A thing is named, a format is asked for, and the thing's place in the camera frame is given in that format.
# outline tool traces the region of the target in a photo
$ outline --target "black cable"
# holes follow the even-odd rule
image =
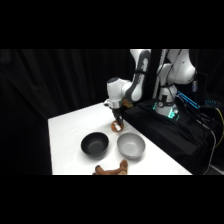
[[[153,83],[153,82],[159,77],[160,72],[162,71],[162,69],[163,69],[163,67],[164,67],[164,65],[165,65],[166,57],[168,56],[169,53],[170,53],[170,49],[167,51],[167,53],[166,53],[166,55],[165,55],[165,58],[164,58],[164,61],[163,61],[163,65],[162,65],[162,67],[161,67],[159,73],[157,74],[157,76],[156,76],[151,82],[149,82],[148,84],[146,84],[145,86],[150,85],[151,83]]]
[[[194,74],[194,82],[197,82],[197,72],[198,72],[198,49],[196,49],[196,59],[195,59],[195,74]],[[204,138],[206,139],[206,136],[205,136],[205,128],[203,126],[203,121],[202,121],[202,116],[201,116],[201,110],[200,110],[200,107],[198,105],[198,98],[197,98],[197,94],[196,92],[194,92],[194,98],[195,98],[195,102],[197,104],[197,107],[198,107],[198,111],[199,111],[199,121],[201,122],[201,127],[202,127],[202,131],[203,131],[203,136]]]
[[[180,51],[179,51],[179,53],[178,53],[178,55],[177,55],[177,57],[176,57],[176,60],[175,60],[175,62],[172,64],[172,66],[171,66],[171,68],[170,68],[170,70],[169,70],[169,73],[168,73],[168,75],[167,75],[167,77],[166,77],[166,85],[167,85],[167,87],[168,87],[168,89],[169,89],[169,92],[170,92],[170,95],[171,95],[171,97],[172,97],[172,99],[173,99],[173,102],[175,102],[175,100],[174,100],[174,98],[173,98],[173,94],[171,93],[170,86],[169,86],[169,84],[168,84],[168,78],[169,78],[170,72],[171,72],[171,70],[173,69],[174,64],[176,63],[176,61],[177,61],[177,59],[178,59],[178,57],[179,57],[179,55],[180,55],[180,53],[181,53],[182,50],[183,50],[183,49],[180,49]]]

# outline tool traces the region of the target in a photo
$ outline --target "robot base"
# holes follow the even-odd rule
[[[165,116],[171,119],[173,119],[176,116],[177,118],[179,117],[177,106],[175,104],[173,106],[167,106],[167,107],[161,108],[157,105],[157,103],[155,103],[155,106],[153,109],[155,110],[157,114],[160,114],[162,116]]]

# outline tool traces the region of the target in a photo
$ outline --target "bowl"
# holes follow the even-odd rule
[[[145,151],[144,140],[133,133],[123,134],[117,141],[120,153],[128,159],[137,159],[142,156]]]
[[[108,137],[100,132],[87,135],[81,143],[82,151],[90,157],[99,157],[106,153],[109,145]]]

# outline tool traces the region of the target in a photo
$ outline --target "black bowl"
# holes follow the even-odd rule
[[[107,151],[108,137],[100,132],[87,135],[81,143],[82,151],[90,157],[99,157]]]

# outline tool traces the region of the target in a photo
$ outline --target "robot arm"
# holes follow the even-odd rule
[[[119,125],[123,123],[120,113],[122,99],[125,97],[130,103],[135,103],[142,98],[145,76],[151,60],[151,49],[131,49],[130,51],[136,63],[133,81],[116,77],[107,82],[108,105],[113,110]]]
[[[173,118],[178,110],[175,105],[177,89],[174,84],[189,84],[194,81],[195,67],[191,64],[189,49],[170,49],[170,63],[158,71],[160,94],[155,106],[156,113]]]

